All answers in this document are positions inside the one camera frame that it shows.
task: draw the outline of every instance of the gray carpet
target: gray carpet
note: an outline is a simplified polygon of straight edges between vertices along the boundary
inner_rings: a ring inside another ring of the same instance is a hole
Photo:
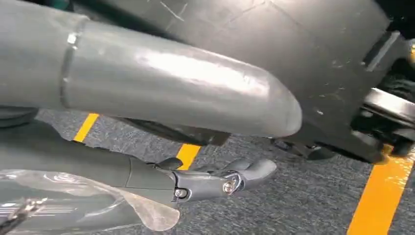
[[[71,139],[85,116],[42,111],[38,118]],[[181,146],[108,117],[98,119],[85,143],[155,162],[174,157]],[[371,170],[368,164],[344,157],[308,162],[281,152],[268,139],[245,136],[233,136],[221,147],[202,148],[192,167],[224,166],[237,158],[272,159],[278,172],[255,190],[182,204],[181,219],[170,231],[152,233],[137,227],[95,234],[345,234]],[[415,234],[414,185],[411,177],[390,234]]]

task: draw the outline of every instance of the yellow floor tape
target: yellow floor tape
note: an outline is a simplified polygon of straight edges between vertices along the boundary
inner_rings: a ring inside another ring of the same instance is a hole
[[[183,163],[183,166],[181,166],[179,170],[188,170],[190,165],[192,165],[192,162],[196,158],[199,150],[200,146],[192,144],[183,144],[176,156],[176,158],[182,160]]]
[[[386,164],[373,167],[360,198],[348,235],[387,235],[399,205],[406,182],[414,165],[414,153],[408,158],[390,157],[392,148],[386,146]]]
[[[99,114],[89,114],[88,117],[85,119],[84,123],[82,124],[81,128],[79,129],[78,133],[76,133],[76,136],[73,138],[73,140],[78,142],[84,141],[85,137],[87,136],[88,132],[90,131],[98,117]]]

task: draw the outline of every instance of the metal screw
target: metal screw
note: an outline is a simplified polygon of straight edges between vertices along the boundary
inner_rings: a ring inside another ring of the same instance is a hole
[[[179,198],[184,198],[187,196],[187,191],[185,189],[176,189],[174,195]]]
[[[234,190],[234,184],[232,181],[227,181],[223,184],[223,192],[231,194]]]

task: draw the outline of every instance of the transparent plastic wrap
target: transparent plastic wrap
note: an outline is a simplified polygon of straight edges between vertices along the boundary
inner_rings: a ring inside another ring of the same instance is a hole
[[[10,234],[65,234],[144,225],[172,228],[178,210],[84,177],[49,171],[0,170],[0,221],[23,199],[46,199]]]

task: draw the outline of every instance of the gray robotic arm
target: gray robotic arm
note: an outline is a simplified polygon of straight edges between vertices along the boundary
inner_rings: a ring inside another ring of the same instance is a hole
[[[65,172],[174,207],[249,189],[277,166],[236,161],[179,171],[175,162],[148,164],[66,141],[33,120],[36,110],[267,137],[301,126],[297,100],[276,77],[219,54],[18,0],[0,2],[0,32],[0,170]]]

